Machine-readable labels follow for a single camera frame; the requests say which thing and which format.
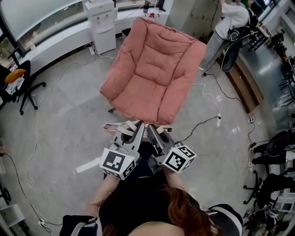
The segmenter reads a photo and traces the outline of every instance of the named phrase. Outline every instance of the gray pants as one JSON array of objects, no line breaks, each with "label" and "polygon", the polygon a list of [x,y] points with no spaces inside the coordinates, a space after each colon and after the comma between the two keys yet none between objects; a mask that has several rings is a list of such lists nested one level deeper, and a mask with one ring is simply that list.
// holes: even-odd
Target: gray pants
[{"label": "gray pants", "polygon": [[200,66],[204,69],[209,68],[215,62],[215,60],[221,55],[224,48],[229,44],[228,40],[224,40],[214,32],[209,42],[207,43],[207,49]]}]

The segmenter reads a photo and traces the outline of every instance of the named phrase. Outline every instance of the glass window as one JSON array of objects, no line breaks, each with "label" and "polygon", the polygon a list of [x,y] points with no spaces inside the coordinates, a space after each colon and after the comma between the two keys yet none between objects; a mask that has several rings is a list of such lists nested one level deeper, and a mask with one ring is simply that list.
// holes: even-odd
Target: glass window
[{"label": "glass window", "polygon": [[[153,5],[157,2],[157,0],[149,0],[149,2]],[[129,7],[140,7],[144,5],[145,0],[116,0],[116,7],[118,9],[129,8]]]},{"label": "glass window", "polygon": [[0,64],[2,66],[8,68],[13,63],[12,58],[7,59],[13,50],[14,47],[7,38],[4,38],[2,42],[0,42]]},{"label": "glass window", "polygon": [[86,15],[83,11],[82,2],[78,2],[67,6],[42,20],[22,35],[19,38],[19,41],[23,45],[24,49],[28,49],[31,43],[36,44],[49,35],[52,35],[57,30],[65,28],[68,25],[73,25],[81,19],[86,19]]},{"label": "glass window", "polygon": [[86,19],[81,0],[2,0],[1,11],[13,36],[25,49],[30,43],[36,44]]}]

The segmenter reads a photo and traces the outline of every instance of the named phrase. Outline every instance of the pink armchair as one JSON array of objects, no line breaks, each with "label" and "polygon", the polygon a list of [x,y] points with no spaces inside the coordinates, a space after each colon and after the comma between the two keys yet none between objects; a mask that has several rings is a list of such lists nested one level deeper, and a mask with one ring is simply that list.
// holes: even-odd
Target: pink armchair
[{"label": "pink armchair", "polygon": [[171,124],[205,50],[187,34],[137,18],[100,92],[127,117]]}]

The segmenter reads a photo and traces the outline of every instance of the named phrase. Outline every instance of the orange pillow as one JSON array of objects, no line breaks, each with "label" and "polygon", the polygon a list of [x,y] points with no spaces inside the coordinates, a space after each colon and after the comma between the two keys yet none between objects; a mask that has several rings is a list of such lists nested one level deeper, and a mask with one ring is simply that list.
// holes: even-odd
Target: orange pillow
[{"label": "orange pillow", "polygon": [[24,69],[16,69],[13,72],[10,72],[8,76],[5,78],[5,83],[13,83],[16,81],[18,78],[23,76],[23,74],[26,72]]}]

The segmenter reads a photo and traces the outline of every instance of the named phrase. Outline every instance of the gray floor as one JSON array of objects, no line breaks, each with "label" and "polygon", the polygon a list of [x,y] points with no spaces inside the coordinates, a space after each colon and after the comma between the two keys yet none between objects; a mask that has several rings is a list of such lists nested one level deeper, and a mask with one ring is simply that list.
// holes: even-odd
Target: gray floor
[{"label": "gray floor", "polygon": [[282,60],[274,49],[269,49],[265,44],[261,45],[257,51],[247,52],[247,48],[241,49],[242,60],[246,62],[247,68],[252,73],[253,78],[261,89],[269,108],[275,118],[279,130],[289,129],[288,107],[294,107],[293,103],[289,106],[284,103],[292,98],[289,95],[289,88],[281,90],[280,84],[285,78],[281,72]]},{"label": "gray floor", "polygon": [[[107,54],[115,56],[116,50]],[[47,87],[36,90],[35,101],[41,101],[70,62],[85,63],[91,59],[86,49],[46,70],[35,81],[47,83]],[[83,212],[85,204],[101,184],[103,172],[99,167],[80,174],[75,174],[74,170],[99,157],[103,148],[108,146],[111,137],[102,130],[104,123],[127,119],[118,112],[108,113],[110,105],[99,93],[112,62],[109,58],[97,56],[87,65],[70,65],[61,80],[46,94],[39,109],[39,141],[29,162],[29,178],[34,179],[35,190],[30,189],[25,180],[27,160],[37,139],[37,111],[29,103],[23,116],[19,115],[19,103],[10,103],[0,111],[0,133],[5,149],[16,163],[30,202],[52,223],[61,223],[66,214]],[[216,75],[228,96],[237,96],[217,65],[210,72]],[[185,142],[198,154],[198,158],[181,174],[181,178],[203,207],[228,203],[244,214],[249,206],[243,205],[243,201],[250,192],[244,190],[243,185],[254,181],[253,173],[247,169],[250,143],[247,134],[253,126],[247,123],[248,117],[241,104],[227,99],[212,76],[202,77],[199,72],[195,83],[206,83],[205,93],[214,96],[222,120],[220,128],[216,128],[216,120],[198,126]],[[202,97],[201,92],[202,86],[192,86],[173,124],[175,131],[172,137],[175,140],[185,138],[197,123],[217,115],[212,98]],[[275,132],[269,112],[263,105],[254,111],[256,128],[250,134],[252,141],[267,140]],[[19,204],[33,235],[46,235],[21,193],[12,162],[7,157],[3,162],[6,174],[1,176],[1,181],[11,192],[12,202]],[[263,166],[255,168],[260,175],[265,173]],[[61,227],[50,228],[52,235],[58,235]]]}]

